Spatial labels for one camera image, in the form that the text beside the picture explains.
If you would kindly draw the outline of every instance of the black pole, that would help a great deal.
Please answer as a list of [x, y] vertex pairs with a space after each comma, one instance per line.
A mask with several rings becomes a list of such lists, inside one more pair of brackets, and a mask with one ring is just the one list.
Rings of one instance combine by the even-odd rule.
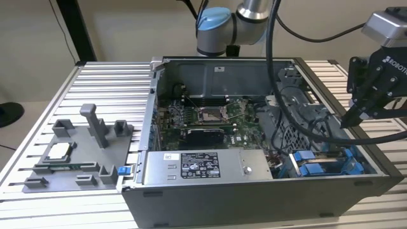
[[56, 0], [80, 61], [96, 61], [93, 47], [76, 0]]

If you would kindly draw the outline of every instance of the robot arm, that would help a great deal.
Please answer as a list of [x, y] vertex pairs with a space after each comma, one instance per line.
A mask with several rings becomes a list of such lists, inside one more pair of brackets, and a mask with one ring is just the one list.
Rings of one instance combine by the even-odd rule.
[[369, 118], [407, 116], [407, 110], [384, 108], [396, 98], [407, 96], [407, 7], [375, 12], [361, 33], [381, 47], [368, 59], [351, 58], [347, 92], [352, 98], [341, 128], [356, 126]]
[[267, 26], [271, 0], [244, 0], [235, 13], [213, 7], [203, 11], [197, 21], [197, 53], [220, 56], [227, 45], [253, 44]]

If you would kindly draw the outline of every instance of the metal case side panel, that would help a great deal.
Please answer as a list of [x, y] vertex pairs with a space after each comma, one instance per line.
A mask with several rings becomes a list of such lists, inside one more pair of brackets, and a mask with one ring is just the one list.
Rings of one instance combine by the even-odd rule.
[[191, 227], [337, 217], [363, 198], [377, 195], [387, 180], [360, 177], [136, 188], [121, 194], [139, 227]]

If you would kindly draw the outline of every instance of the gray post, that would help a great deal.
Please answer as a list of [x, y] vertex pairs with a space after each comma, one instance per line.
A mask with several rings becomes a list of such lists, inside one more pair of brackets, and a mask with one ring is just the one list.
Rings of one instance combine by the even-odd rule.
[[96, 105], [95, 104], [81, 105], [80, 114], [88, 120], [89, 131], [93, 134], [93, 137], [96, 139], [99, 147], [105, 148], [105, 147], [108, 147], [108, 141], [107, 141], [107, 138], [104, 137], [105, 130], [99, 123], [99, 119], [96, 117], [95, 111], [96, 111]]

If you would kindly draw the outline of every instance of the white label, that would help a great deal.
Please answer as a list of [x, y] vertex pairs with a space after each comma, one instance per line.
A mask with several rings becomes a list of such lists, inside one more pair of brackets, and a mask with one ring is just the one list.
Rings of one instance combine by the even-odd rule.
[[177, 161], [179, 154], [164, 154], [164, 161]]
[[215, 67], [215, 72], [224, 72], [224, 67]]

